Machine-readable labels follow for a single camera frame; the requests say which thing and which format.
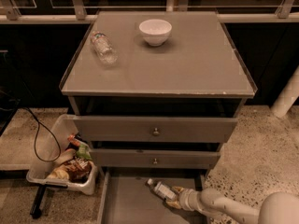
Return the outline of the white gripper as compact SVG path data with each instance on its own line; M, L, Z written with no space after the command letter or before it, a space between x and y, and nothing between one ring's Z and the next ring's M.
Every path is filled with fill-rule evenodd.
M177 186L172 187L171 190L179 194L178 201L166 201L167 205L185 211L200 211L200 191Z

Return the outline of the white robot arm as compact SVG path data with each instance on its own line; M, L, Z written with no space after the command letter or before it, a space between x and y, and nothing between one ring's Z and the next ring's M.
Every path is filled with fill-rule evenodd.
M166 203L176 209L197 211L207 217L217 218L222 214L238 224L299 224L299 197L285 192L267 196L260 209L225 197L213 188L196 191L174 187L178 196Z

